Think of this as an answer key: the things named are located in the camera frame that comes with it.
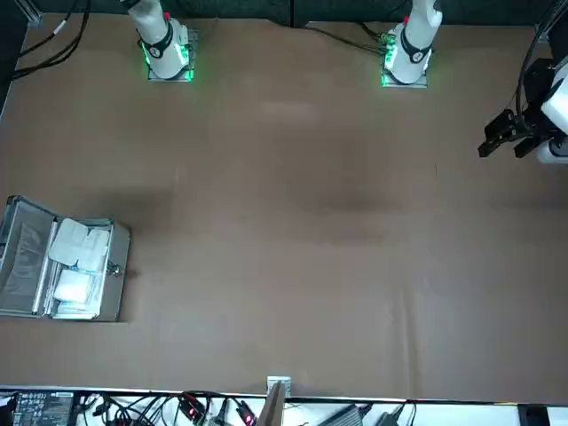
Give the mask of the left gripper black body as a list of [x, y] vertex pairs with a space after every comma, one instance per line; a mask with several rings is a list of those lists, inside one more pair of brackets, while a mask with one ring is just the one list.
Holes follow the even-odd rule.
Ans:
[[542, 112], [541, 102], [522, 102], [516, 109], [515, 139], [548, 140], [556, 135], [556, 126]]

